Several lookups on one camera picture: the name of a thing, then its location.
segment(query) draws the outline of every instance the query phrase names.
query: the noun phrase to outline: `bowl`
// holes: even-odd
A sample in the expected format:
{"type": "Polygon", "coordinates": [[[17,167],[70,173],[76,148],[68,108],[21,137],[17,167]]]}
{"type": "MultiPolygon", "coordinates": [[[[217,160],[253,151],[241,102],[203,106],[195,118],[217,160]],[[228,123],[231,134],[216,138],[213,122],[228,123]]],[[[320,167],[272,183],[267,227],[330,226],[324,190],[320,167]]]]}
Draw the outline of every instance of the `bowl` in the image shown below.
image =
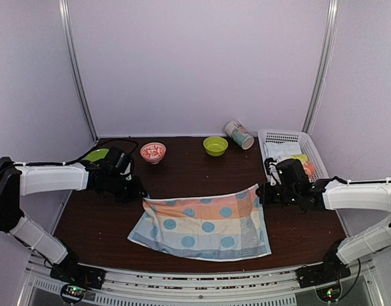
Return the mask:
{"type": "Polygon", "coordinates": [[[222,137],[208,137],[204,139],[203,145],[208,155],[221,156],[227,150],[228,142],[222,137]]]}
{"type": "Polygon", "coordinates": [[[98,150],[92,151],[90,154],[85,156],[84,159],[90,161],[91,163],[94,163],[94,162],[104,158],[108,152],[109,152],[109,149],[98,149],[98,150]]]}
{"type": "Polygon", "coordinates": [[[140,149],[140,155],[151,164],[157,164],[166,154],[166,146],[160,142],[147,143],[140,149]]]}

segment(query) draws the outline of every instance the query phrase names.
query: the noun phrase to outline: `polka dot towel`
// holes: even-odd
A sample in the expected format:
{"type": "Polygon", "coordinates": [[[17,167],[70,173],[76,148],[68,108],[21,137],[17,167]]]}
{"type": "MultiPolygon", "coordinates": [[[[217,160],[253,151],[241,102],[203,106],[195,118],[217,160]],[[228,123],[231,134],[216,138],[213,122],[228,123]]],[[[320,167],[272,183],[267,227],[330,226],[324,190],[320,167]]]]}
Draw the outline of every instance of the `polka dot towel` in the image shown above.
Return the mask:
{"type": "Polygon", "coordinates": [[[128,239],[174,256],[237,261],[270,255],[258,185],[223,196],[144,199],[128,239]]]}

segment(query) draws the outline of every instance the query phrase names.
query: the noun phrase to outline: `robotic arm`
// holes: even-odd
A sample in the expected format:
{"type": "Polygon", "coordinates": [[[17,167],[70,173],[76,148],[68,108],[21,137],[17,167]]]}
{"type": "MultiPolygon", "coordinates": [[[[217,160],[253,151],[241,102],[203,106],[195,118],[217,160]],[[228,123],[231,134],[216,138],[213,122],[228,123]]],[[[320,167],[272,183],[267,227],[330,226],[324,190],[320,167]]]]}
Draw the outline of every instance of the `robotic arm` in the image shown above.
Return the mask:
{"type": "Polygon", "coordinates": [[[83,160],[63,166],[50,163],[14,163],[0,159],[0,231],[14,236],[40,253],[51,265],[51,276],[62,281],[100,289],[104,271],[78,264],[78,256],[60,240],[47,233],[26,215],[20,196],[56,190],[95,190],[111,193],[118,201],[129,202],[147,195],[139,177],[133,176],[133,159],[112,147],[104,159],[83,160]]]}
{"type": "Polygon", "coordinates": [[[391,246],[391,178],[352,182],[334,177],[310,183],[301,162],[295,159],[278,163],[276,171],[280,183],[260,187],[257,193],[261,203],[281,202],[299,205],[303,210],[354,208],[389,212],[388,217],[374,226],[335,242],[322,264],[298,269],[301,288],[350,276],[347,264],[391,246]]]}

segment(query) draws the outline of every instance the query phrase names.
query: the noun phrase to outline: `wall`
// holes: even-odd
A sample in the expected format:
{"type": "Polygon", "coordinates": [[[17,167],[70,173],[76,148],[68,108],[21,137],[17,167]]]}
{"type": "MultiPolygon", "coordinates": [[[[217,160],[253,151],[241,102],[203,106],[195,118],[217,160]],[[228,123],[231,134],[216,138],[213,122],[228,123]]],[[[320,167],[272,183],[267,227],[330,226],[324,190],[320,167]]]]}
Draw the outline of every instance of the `wall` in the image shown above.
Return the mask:
{"type": "Polygon", "coordinates": [[[99,136],[302,128],[328,1],[78,0],[75,45],[99,136]]]}
{"type": "MultiPolygon", "coordinates": [[[[91,146],[57,0],[0,1],[0,157],[62,161],[91,146]]],[[[21,201],[50,230],[64,192],[21,201]]],[[[14,305],[29,252],[0,233],[0,306],[14,305]]]]}
{"type": "MultiPolygon", "coordinates": [[[[334,55],[313,132],[330,176],[391,176],[391,0],[341,1],[334,55]]],[[[341,211],[350,233],[386,213],[341,211]]],[[[374,262],[391,305],[391,248],[374,262]]]]}

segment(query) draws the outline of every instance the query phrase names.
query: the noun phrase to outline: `vertical metal bar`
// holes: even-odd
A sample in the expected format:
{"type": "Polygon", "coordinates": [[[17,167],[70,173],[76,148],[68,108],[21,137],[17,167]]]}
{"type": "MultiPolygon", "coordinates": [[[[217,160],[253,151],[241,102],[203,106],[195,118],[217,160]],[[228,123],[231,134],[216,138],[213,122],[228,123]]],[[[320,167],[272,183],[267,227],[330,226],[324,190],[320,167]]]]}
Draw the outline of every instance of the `vertical metal bar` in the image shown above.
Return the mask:
{"type": "Polygon", "coordinates": [[[316,109],[320,102],[321,93],[322,93],[322,83],[325,77],[325,72],[327,70],[327,65],[329,64],[329,59],[331,57],[331,51],[332,51],[334,36],[336,32],[338,6],[339,6],[339,0],[329,1],[329,13],[325,25],[324,41],[323,41],[322,53],[320,56],[320,63],[318,65],[315,86],[311,94],[309,109],[306,114],[306,119],[304,120],[304,125],[303,125],[303,132],[305,133],[309,131],[313,121],[315,120],[316,109]]]}
{"type": "Polygon", "coordinates": [[[66,36],[66,41],[67,41],[68,55],[69,55],[69,59],[71,61],[71,67],[73,70],[73,79],[74,79],[74,83],[75,83],[76,92],[77,92],[78,99],[81,104],[82,114],[84,116],[85,122],[88,125],[88,129],[89,129],[92,141],[96,142],[98,139],[98,136],[97,136],[94,121],[92,120],[92,116],[91,116],[89,106],[87,103],[87,97],[85,95],[85,91],[84,91],[83,84],[82,84],[80,68],[78,65],[77,58],[76,58],[73,33],[71,30],[71,21],[69,18],[69,11],[68,11],[68,0],[59,0],[59,6],[60,6],[60,16],[61,16],[62,27],[64,29],[64,34],[66,36]]]}

